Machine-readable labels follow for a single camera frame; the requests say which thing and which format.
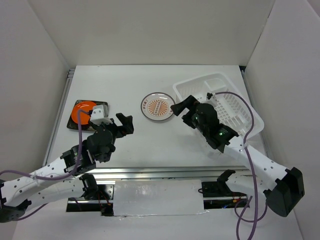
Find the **white sunburst pattern plate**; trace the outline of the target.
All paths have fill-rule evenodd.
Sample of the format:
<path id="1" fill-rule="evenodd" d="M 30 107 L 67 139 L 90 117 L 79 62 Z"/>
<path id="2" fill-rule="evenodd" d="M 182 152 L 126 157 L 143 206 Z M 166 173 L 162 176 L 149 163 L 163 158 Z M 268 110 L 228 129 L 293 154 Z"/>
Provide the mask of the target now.
<path id="1" fill-rule="evenodd" d="M 140 103 L 140 110 L 148 120 L 164 122 L 173 116 L 171 106 L 175 104 L 175 100 L 169 94 L 152 92 L 143 98 Z"/>

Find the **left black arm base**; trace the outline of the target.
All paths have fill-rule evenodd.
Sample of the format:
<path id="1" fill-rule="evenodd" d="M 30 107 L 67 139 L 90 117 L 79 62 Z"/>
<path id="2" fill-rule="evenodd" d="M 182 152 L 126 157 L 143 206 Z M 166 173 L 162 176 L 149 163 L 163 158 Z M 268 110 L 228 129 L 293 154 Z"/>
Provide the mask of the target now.
<path id="1" fill-rule="evenodd" d="M 84 194 L 81 196 L 89 204 L 94 204 L 102 216 L 112 217 L 114 215 L 113 199 L 115 186 L 113 184 L 97 184 L 92 174 L 84 174 L 80 177 L 84 184 Z"/>

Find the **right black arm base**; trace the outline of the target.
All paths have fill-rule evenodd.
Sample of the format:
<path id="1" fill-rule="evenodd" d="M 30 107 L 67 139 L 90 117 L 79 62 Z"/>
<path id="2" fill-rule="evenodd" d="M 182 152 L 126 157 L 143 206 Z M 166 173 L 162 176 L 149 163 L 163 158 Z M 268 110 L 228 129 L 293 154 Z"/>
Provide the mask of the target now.
<path id="1" fill-rule="evenodd" d="M 203 181 L 198 192 L 202 194 L 205 210 L 243 208 L 247 196 L 241 192 L 231 191 L 227 180 L 235 174 L 234 170 L 226 170 L 215 181 Z"/>

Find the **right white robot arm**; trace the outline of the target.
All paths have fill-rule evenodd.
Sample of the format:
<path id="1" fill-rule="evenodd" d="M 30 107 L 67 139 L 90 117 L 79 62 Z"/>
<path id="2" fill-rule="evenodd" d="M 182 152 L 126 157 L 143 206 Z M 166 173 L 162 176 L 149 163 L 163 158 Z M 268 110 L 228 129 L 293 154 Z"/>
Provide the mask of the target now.
<path id="1" fill-rule="evenodd" d="M 207 93 L 205 102 L 190 95 L 170 108 L 176 116 L 187 110 L 182 116 L 186 125 L 197 129 L 213 150 L 239 161 L 251 170 L 254 179 L 261 180 L 250 186 L 249 178 L 228 170 L 217 184 L 221 195 L 259 192 L 265 196 L 267 206 L 281 217 L 287 217 L 305 195 L 303 174 L 299 169 L 288 169 L 247 143 L 257 114 L 238 94 Z"/>

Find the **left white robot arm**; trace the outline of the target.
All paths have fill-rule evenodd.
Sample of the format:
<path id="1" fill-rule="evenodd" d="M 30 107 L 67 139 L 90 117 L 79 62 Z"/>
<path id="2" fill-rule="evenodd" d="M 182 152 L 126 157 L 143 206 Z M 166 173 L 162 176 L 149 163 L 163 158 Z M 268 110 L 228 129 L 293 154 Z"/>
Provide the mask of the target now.
<path id="1" fill-rule="evenodd" d="M 78 132 L 78 144 L 60 157 L 31 173 L 13 171 L 18 178 L 0 182 L 0 221 L 8 223 L 28 218 L 27 211 L 39 211 L 45 205 L 61 199 L 91 200 L 100 195 L 95 177 L 89 172 L 96 163 L 106 163 L 115 152 L 116 139 L 134 132 L 133 117 L 117 113 L 120 125 L 108 117 L 90 122 L 94 133 L 83 139 Z"/>

